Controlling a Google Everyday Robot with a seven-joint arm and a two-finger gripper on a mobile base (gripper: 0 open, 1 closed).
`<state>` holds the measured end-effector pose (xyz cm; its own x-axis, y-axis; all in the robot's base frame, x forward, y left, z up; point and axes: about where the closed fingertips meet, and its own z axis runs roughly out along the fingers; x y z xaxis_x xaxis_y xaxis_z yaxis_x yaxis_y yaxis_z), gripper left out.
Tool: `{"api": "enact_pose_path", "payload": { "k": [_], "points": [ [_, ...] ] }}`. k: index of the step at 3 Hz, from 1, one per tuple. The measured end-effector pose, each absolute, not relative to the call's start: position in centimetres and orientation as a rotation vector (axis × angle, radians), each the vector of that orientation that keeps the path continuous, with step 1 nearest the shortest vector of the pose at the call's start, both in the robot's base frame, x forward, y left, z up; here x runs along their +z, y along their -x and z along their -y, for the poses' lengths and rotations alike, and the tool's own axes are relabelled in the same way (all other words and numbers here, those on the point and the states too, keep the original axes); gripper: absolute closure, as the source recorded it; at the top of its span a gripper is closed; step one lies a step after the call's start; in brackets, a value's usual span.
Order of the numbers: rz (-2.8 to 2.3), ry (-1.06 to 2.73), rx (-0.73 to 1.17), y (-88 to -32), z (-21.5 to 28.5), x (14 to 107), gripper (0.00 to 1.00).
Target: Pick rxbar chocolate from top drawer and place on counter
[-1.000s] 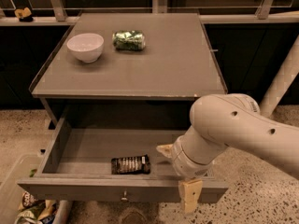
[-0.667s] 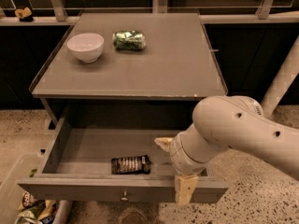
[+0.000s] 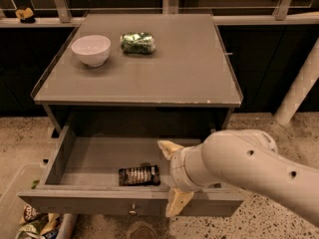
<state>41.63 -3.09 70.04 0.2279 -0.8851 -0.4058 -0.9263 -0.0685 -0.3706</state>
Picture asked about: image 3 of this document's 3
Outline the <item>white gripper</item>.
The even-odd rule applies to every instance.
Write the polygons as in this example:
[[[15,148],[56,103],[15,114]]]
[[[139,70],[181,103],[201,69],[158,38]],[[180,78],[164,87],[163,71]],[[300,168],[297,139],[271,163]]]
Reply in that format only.
[[[176,186],[169,190],[165,208],[165,216],[171,218],[180,214],[192,200],[194,192],[199,191],[199,186],[186,172],[185,159],[189,147],[182,148],[182,145],[170,140],[159,140],[158,146],[163,156],[170,160],[170,176]]]

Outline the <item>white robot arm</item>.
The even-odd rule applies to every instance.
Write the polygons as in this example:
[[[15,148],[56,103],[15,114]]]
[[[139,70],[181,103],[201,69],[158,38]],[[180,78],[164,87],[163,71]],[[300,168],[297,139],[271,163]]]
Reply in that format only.
[[[170,161],[173,187],[165,215],[177,216],[194,194],[224,181],[263,195],[319,225],[319,170],[278,154],[275,140],[259,129],[220,130],[185,147],[169,140],[158,146]]]

